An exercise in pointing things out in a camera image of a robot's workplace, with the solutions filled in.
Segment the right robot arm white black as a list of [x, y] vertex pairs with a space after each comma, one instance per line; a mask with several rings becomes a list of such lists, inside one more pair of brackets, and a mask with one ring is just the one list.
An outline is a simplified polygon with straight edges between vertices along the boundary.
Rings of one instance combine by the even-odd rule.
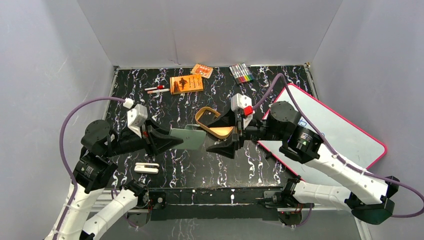
[[395, 203], [391, 197], [399, 188], [390, 180], [372, 178], [366, 170], [357, 172], [349, 167], [348, 161], [340, 162], [333, 157], [317, 133], [299, 125], [301, 114], [290, 103], [278, 101], [271, 105], [266, 119], [247, 122], [252, 114], [251, 107], [229, 110], [210, 122], [210, 128], [233, 127], [233, 131], [224, 142], [210, 146], [207, 151], [233, 159], [246, 140], [279, 141], [279, 152], [285, 157], [337, 182], [331, 186], [291, 178], [281, 192], [266, 193], [261, 204], [268, 208], [330, 206], [372, 225], [392, 217]]

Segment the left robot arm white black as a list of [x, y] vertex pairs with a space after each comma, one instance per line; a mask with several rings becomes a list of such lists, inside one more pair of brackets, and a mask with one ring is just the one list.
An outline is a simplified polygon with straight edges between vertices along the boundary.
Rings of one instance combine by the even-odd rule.
[[86, 127], [68, 195], [47, 240], [99, 240], [129, 210], [152, 206], [148, 187], [131, 180], [110, 203], [89, 216], [118, 168], [110, 157], [142, 149], [156, 156], [184, 142], [150, 120], [141, 136], [128, 129], [122, 135], [120, 138], [105, 120], [95, 120]]

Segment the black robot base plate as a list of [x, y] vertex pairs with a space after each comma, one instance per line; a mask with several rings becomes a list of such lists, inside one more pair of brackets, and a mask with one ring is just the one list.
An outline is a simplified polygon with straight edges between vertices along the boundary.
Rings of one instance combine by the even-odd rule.
[[282, 187], [151, 188], [126, 217], [137, 224], [146, 214], [149, 221], [259, 219], [297, 225], [314, 204], [296, 203], [282, 192]]

